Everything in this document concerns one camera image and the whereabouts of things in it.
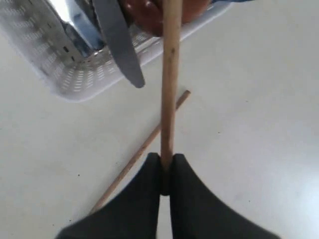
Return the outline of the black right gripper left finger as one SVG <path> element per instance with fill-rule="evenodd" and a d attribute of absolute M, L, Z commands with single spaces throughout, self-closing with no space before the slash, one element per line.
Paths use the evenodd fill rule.
<path fill-rule="evenodd" d="M 157 236 L 162 169 L 148 154 L 132 181 L 95 213 L 65 227 L 59 239 L 154 239 Z"/>

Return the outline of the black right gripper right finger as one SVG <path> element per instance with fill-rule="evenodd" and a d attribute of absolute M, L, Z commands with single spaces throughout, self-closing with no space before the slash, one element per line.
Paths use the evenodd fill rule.
<path fill-rule="evenodd" d="M 238 214 L 199 179 L 183 154 L 171 164 L 170 215 L 175 239 L 277 239 Z"/>

